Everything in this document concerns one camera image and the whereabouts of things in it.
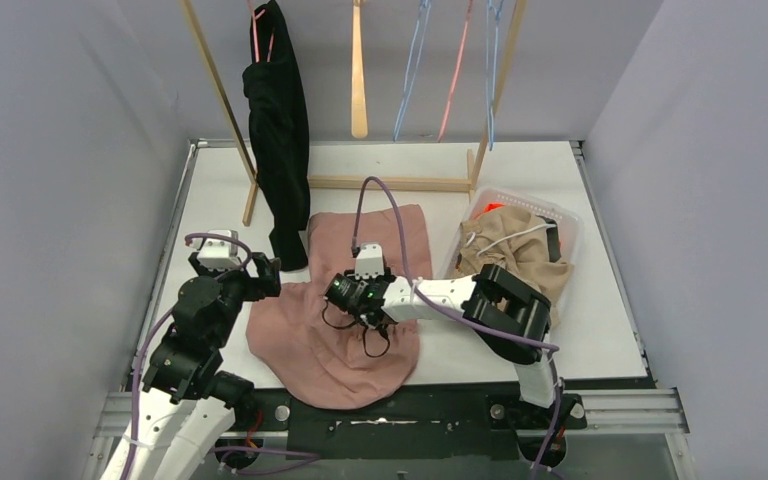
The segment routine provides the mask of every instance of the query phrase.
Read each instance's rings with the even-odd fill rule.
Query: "orange object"
[[[479,213],[478,215],[476,215],[475,218],[480,217],[481,215],[489,212],[490,210],[495,210],[495,209],[497,209],[499,207],[504,207],[504,206],[505,206],[504,203],[488,203],[487,206],[484,207],[484,211]]]
[[[251,440],[251,436],[254,432],[257,431],[258,428],[260,428],[260,425],[263,423],[263,411],[258,410],[257,411],[257,421],[255,422],[254,426],[249,429],[248,433],[246,434],[246,443],[251,448],[257,448],[257,445],[255,445],[254,442]]]

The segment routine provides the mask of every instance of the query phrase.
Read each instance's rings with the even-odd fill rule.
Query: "wooden pole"
[[[508,73],[511,71],[511,65],[514,63],[514,54],[516,53],[516,42],[519,37],[519,27],[522,25],[522,18],[525,15],[525,7],[528,0],[516,0],[514,5],[514,14],[511,18],[511,26],[508,28],[508,37],[505,40],[505,55],[502,57],[502,68],[496,78],[496,98],[493,101],[493,115],[499,111],[499,103],[502,100],[502,93],[505,91],[505,83],[508,81]],[[488,133],[487,120],[484,121],[484,136],[481,137],[481,143],[478,145],[478,153],[475,156],[475,164],[472,171],[469,172],[470,187],[474,190],[478,182],[478,175],[481,173],[481,165],[484,163],[484,155],[487,153],[487,142],[490,141]]]
[[[360,6],[363,0],[352,2],[352,136],[366,138],[369,124],[366,117],[366,87],[363,81],[363,46],[360,33]]]
[[[204,32],[201,29],[201,24],[198,21],[193,4],[190,0],[180,0],[180,4],[181,10],[184,12],[184,18],[187,20],[187,25],[190,27],[190,33],[193,35],[193,40],[195,40],[196,47],[198,47],[199,53],[201,53],[202,60],[204,60],[207,73],[210,75],[213,89],[216,92],[216,96],[219,98],[222,113],[225,114],[225,120],[228,122],[228,126],[231,127],[231,135],[234,137],[234,143],[236,143],[240,158],[243,160],[243,166],[246,168],[246,173],[251,181],[251,191],[249,192],[246,208],[243,213],[243,224],[249,226],[251,223],[251,214],[254,210],[254,202],[255,199],[257,199],[257,171],[255,170],[249,152],[246,149],[246,144],[243,142],[240,126],[237,125],[237,119],[234,117],[234,111],[231,109],[231,102],[228,101],[225,87],[222,86],[219,70],[217,70],[216,63],[213,61],[213,55],[211,55],[210,48],[207,46],[207,39],[204,37]]]

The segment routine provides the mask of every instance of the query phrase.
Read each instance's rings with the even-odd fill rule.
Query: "wooden hanger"
[[[352,0],[352,136],[366,138],[366,87],[363,81],[363,46],[360,33],[360,6],[364,0]]]

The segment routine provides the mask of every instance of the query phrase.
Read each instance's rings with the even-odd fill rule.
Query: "cable tie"
[[[419,284],[423,282],[422,277],[416,277],[413,281],[413,285],[411,285],[411,303],[413,303],[414,296],[416,295],[416,289],[419,287]]]
[[[155,448],[157,448],[157,445],[149,445],[148,443],[143,443],[139,440],[134,440],[128,435],[122,434],[122,440],[130,443],[131,445],[135,445],[139,448],[145,448],[146,450],[153,451]]]

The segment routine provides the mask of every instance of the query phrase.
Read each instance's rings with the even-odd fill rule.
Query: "gray wall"
[[[666,0],[585,153],[700,478],[768,478],[768,2]]]
[[[186,155],[116,3],[78,3],[0,1],[0,479],[79,477]]]
[[[497,118],[497,137],[582,139],[590,131],[662,0],[531,0]],[[155,68],[179,99],[192,137],[230,138],[219,103],[177,2],[120,2]],[[194,0],[244,134],[249,64],[244,0]],[[304,81],[314,140],[349,134],[350,0],[280,0]],[[363,7],[369,139],[392,138],[417,0],[368,0]],[[449,140],[477,141],[484,124],[485,2],[476,0]],[[440,128],[463,30],[466,0],[437,0],[402,140]],[[505,2],[502,44],[514,1]]]

